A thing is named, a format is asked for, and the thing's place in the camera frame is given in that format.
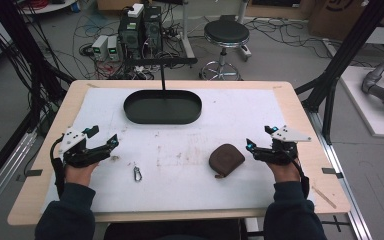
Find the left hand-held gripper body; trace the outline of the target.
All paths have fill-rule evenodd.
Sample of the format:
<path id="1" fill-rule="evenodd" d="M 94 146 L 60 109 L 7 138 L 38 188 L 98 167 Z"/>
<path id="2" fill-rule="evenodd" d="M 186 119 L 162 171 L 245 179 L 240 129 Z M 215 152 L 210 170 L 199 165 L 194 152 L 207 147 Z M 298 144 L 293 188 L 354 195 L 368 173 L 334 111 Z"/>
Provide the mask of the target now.
<path id="1" fill-rule="evenodd" d="M 69 127 L 63 134 L 59 154 L 65 164 L 83 168 L 107 159 L 110 153 L 98 153 L 86 147 L 87 137 L 82 131 Z"/>

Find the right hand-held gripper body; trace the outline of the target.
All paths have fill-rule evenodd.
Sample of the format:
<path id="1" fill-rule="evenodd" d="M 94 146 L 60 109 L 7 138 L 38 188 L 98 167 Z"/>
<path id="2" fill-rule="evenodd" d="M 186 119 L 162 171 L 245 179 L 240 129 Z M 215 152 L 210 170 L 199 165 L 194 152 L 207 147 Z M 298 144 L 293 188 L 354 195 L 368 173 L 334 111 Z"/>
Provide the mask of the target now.
<path id="1" fill-rule="evenodd" d="M 298 157 L 297 143 L 310 142 L 311 137 L 298 130 L 284 125 L 278 127 L 278 131 L 270 135 L 272 139 L 271 148 L 259 148 L 260 154 L 255 156 L 256 160 L 276 165 L 288 165 Z"/>

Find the person's right hand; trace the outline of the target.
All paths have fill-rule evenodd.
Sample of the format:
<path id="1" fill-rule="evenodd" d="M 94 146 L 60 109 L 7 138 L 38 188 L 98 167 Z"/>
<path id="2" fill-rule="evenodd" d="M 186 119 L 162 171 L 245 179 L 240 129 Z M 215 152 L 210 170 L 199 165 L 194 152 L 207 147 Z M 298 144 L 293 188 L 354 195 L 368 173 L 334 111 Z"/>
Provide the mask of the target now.
<path id="1" fill-rule="evenodd" d="M 272 171 L 276 183 L 300 181 L 299 171 L 293 163 L 288 165 L 276 165 L 268 163 L 268 167 Z"/>

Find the person's left hand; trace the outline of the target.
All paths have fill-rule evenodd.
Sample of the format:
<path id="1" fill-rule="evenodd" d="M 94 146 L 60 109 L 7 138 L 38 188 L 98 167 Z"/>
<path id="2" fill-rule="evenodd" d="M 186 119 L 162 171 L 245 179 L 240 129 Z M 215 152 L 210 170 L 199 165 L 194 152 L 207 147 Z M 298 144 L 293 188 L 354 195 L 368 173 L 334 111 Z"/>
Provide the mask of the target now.
<path id="1" fill-rule="evenodd" d="M 65 168 L 66 182 L 88 187 L 92 178 L 92 173 L 97 166 L 98 163 L 83 168 L 75 168 L 71 165 L 67 165 Z"/>

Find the brown zip pouch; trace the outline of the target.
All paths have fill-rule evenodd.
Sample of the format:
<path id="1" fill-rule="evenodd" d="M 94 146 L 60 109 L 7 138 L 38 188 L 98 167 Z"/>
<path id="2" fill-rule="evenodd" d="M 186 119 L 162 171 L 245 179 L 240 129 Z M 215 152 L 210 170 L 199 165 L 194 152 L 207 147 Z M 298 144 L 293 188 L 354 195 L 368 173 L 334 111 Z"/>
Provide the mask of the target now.
<path id="1" fill-rule="evenodd" d="M 209 166 L 215 177 L 225 178 L 245 161 L 244 155 L 232 144 L 223 144 L 215 149 L 209 158 Z"/>

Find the wooden table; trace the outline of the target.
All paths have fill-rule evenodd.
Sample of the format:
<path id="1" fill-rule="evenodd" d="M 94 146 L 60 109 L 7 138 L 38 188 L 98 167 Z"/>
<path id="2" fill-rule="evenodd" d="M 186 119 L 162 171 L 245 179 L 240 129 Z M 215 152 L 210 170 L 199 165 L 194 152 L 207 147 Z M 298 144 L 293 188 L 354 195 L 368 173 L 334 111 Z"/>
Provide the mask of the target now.
<path id="1" fill-rule="evenodd" d="M 166 90 L 186 90 L 197 95 L 199 89 L 255 89 L 271 90 L 281 107 L 285 124 L 289 128 L 310 136 L 310 142 L 299 142 L 298 157 L 305 174 L 309 178 L 310 198 L 315 204 L 318 214 L 346 213 L 350 205 L 335 175 L 323 174 L 322 168 L 330 168 L 316 133 L 307 118 L 305 111 L 292 87 L 284 81 L 192 81 L 170 80 Z M 162 84 L 157 81 L 146 80 L 77 80 L 63 100 L 62 106 L 44 140 L 44 143 L 33 164 L 34 168 L 42 169 L 41 176 L 29 177 L 14 203 L 8 216 L 11 225 L 35 225 L 38 223 L 47 205 L 57 199 L 54 185 L 54 171 L 50 157 L 59 156 L 59 149 L 63 134 L 69 127 L 73 127 L 74 120 L 82 106 L 88 90 L 93 88 L 128 89 L 130 94 L 145 90 L 160 90 Z M 311 186 L 321 190 L 337 208 L 333 209 L 324 199 L 315 193 Z M 131 213 L 95 213 L 99 222 L 137 222 L 137 221 L 165 221 L 186 219 L 221 219 L 261 217 L 266 208 L 244 208 L 232 210 L 183 210 L 167 212 L 131 212 Z"/>

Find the thin wooden stick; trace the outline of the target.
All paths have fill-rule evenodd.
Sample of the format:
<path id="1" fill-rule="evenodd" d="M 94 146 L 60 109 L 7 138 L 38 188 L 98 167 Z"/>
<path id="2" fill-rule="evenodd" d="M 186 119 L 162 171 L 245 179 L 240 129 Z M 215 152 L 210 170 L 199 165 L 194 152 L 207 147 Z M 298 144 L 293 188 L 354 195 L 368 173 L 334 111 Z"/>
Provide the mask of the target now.
<path id="1" fill-rule="evenodd" d="M 317 193 L 322 199 L 324 199 L 333 209 L 337 208 L 337 205 L 331 201 L 321 190 L 316 188 L 315 186 L 311 186 L 312 190 Z"/>

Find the black oval tray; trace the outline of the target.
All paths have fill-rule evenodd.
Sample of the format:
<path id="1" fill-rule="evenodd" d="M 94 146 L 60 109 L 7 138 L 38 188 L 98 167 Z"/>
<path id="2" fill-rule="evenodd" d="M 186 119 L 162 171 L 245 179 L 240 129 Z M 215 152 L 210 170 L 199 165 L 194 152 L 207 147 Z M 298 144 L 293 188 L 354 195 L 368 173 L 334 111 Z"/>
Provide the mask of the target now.
<path id="1" fill-rule="evenodd" d="M 123 104 L 126 117 L 137 124 L 189 124 L 202 111 L 202 100 L 186 90 L 139 90 Z"/>

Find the white table mat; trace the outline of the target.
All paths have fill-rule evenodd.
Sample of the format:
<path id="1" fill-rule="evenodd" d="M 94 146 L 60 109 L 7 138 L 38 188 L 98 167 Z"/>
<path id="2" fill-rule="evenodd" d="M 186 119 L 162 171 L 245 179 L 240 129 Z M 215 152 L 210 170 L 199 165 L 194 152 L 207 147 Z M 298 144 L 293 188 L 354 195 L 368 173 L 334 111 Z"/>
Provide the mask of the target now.
<path id="1" fill-rule="evenodd" d="M 271 90 L 199 89 L 200 117 L 186 125 L 146 125 L 128 120 L 123 110 L 128 89 L 93 88 L 87 91 L 73 126 L 97 125 L 90 148 L 114 134 L 119 145 L 93 171 L 95 213 L 167 212 L 265 208 L 273 200 L 270 169 L 246 151 L 246 139 L 267 148 L 264 126 L 285 124 Z M 245 161 L 225 178 L 209 166 L 211 153 L 232 144 Z M 134 181 L 134 167 L 142 173 Z"/>

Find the grey bench power supply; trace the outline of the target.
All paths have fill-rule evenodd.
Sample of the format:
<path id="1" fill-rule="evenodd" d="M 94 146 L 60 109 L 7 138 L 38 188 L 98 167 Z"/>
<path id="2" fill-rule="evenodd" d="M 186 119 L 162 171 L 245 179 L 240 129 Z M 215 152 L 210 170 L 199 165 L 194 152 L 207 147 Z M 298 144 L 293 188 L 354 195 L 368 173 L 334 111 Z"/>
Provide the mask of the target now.
<path id="1" fill-rule="evenodd" d="M 108 37 L 105 35 L 99 36 L 92 44 L 94 57 L 97 61 L 104 61 L 108 56 Z"/>
<path id="2" fill-rule="evenodd" d="M 108 37 L 107 50 L 111 61 L 116 62 L 120 60 L 118 38 L 116 36 Z"/>

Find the white platform board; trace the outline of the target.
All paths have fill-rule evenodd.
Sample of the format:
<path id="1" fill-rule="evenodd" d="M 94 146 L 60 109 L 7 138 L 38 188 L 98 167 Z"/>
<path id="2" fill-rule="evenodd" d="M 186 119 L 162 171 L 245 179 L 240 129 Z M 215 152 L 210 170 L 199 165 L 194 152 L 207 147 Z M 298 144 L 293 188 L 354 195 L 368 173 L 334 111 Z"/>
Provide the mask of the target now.
<path id="1" fill-rule="evenodd" d="M 384 137 L 384 104 L 361 90 L 364 77 L 372 71 L 368 67 L 349 66 L 341 82 L 372 136 Z"/>

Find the black stand with crossbar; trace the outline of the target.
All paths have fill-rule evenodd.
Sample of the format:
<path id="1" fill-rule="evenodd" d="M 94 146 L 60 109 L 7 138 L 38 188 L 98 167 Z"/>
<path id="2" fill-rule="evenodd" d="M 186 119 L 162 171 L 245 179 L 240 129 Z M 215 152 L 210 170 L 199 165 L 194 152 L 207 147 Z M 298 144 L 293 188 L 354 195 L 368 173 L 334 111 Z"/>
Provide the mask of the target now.
<path id="1" fill-rule="evenodd" d="M 157 58 L 157 59 L 127 59 L 124 61 L 126 66 L 146 66 L 146 65 L 159 65 L 161 72 L 161 81 L 162 81 L 162 90 L 166 90 L 165 86 L 165 75 L 164 75 L 164 66 L 165 65 L 175 65 L 175 64 L 187 64 L 192 65 L 198 62 L 197 58 Z"/>

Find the black computer tower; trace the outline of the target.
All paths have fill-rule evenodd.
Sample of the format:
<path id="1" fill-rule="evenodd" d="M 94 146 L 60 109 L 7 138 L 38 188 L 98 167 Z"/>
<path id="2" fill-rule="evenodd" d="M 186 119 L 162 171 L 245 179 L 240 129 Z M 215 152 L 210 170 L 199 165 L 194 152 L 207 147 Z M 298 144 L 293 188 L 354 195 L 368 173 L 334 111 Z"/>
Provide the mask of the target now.
<path id="1" fill-rule="evenodd" d="M 144 42 L 144 26 L 142 17 L 121 17 L 118 34 L 125 59 L 140 59 L 141 47 Z"/>
<path id="2" fill-rule="evenodd" d="M 161 50 L 161 19 L 160 6 L 148 6 L 144 10 L 145 37 L 151 54 L 156 54 Z"/>

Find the black round stool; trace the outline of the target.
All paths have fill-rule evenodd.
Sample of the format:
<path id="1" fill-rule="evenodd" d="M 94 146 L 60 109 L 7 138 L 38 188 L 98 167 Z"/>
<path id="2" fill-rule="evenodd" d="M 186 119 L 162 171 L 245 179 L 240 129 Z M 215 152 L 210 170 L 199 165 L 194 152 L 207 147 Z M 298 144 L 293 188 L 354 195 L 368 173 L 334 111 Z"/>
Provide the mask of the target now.
<path id="1" fill-rule="evenodd" d="M 204 27 L 205 39 L 221 48 L 219 59 L 208 62 L 199 72 L 199 77 L 204 80 L 227 80 L 233 77 L 234 81 L 240 80 L 239 70 L 226 62 L 228 48 L 241 48 L 249 41 L 249 30 L 235 20 L 216 20 L 209 22 Z"/>

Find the person's dark pants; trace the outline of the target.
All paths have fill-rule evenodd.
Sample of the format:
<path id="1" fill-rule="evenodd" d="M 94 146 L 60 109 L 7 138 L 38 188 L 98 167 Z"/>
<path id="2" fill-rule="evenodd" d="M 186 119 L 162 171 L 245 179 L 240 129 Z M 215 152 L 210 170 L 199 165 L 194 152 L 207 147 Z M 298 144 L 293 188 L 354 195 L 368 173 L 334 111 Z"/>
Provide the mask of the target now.
<path id="1" fill-rule="evenodd" d="M 245 240 L 239 219 L 114 223 L 104 240 Z"/>

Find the white desk leg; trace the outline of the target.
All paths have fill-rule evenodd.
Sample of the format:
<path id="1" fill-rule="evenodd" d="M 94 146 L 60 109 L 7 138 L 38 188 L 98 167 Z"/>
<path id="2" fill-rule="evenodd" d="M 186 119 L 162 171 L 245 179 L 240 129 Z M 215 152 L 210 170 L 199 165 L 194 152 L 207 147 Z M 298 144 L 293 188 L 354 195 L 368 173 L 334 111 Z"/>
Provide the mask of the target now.
<path id="1" fill-rule="evenodd" d="M 194 58 L 195 54 L 188 36 L 188 4 L 189 0 L 182 0 L 182 32 L 180 36 L 186 56 L 188 58 Z"/>

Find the white box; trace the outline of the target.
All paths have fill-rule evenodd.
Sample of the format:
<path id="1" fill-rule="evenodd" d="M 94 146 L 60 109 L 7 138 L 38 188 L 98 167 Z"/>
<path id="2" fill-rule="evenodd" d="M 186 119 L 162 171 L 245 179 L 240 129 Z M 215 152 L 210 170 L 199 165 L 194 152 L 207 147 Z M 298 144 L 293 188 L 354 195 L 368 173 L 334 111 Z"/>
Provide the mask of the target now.
<path id="1" fill-rule="evenodd" d="M 137 18 L 137 17 L 140 16 L 140 14 L 142 13 L 143 10 L 144 10 L 144 5 L 143 4 L 135 3 L 132 6 L 132 9 L 128 11 L 127 15 L 129 17 Z"/>

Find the cardboard box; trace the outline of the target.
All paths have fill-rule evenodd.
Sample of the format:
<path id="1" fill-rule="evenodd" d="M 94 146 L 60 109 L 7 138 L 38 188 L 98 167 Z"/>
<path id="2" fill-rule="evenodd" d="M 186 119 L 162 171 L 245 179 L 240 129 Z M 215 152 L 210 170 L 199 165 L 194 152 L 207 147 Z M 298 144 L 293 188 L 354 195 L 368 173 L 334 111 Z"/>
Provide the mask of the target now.
<path id="1" fill-rule="evenodd" d="M 361 16 L 365 21 L 376 18 L 377 25 L 384 25 L 384 16 L 379 17 L 380 7 L 366 12 L 372 1 L 380 1 L 384 5 L 384 0 L 315 0 L 308 20 L 309 34 L 344 40 Z"/>

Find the aluminium rail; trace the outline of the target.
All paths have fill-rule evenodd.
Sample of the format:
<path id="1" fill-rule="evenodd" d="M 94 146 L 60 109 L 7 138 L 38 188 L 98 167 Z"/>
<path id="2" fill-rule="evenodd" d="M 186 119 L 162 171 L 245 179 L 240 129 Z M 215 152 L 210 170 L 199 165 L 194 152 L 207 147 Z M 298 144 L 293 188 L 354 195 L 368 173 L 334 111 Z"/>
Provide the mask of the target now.
<path id="1" fill-rule="evenodd" d="M 325 154 L 327 155 L 327 159 L 332 165 L 332 170 L 334 175 L 336 176 L 341 188 L 347 198 L 347 201 L 350 205 L 350 210 L 346 213 L 348 218 L 348 222 L 354 232 L 354 235 L 357 240 L 372 240 L 371 233 L 369 228 L 364 220 L 364 217 L 359 209 L 358 203 L 352 193 L 351 187 L 347 181 L 346 175 L 343 171 L 339 158 L 334 150 L 332 145 L 328 144 L 326 138 L 322 135 L 322 120 L 318 113 L 307 113 L 307 116 L 315 130 L 315 133 L 318 137 L 319 142 Z"/>
<path id="2" fill-rule="evenodd" d="M 3 165 L 0 168 L 0 195 L 9 184 L 11 178 L 30 152 L 33 144 L 37 139 L 37 131 L 24 133 L 18 141 L 10 147 L 9 153 L 4 156 Z"/>

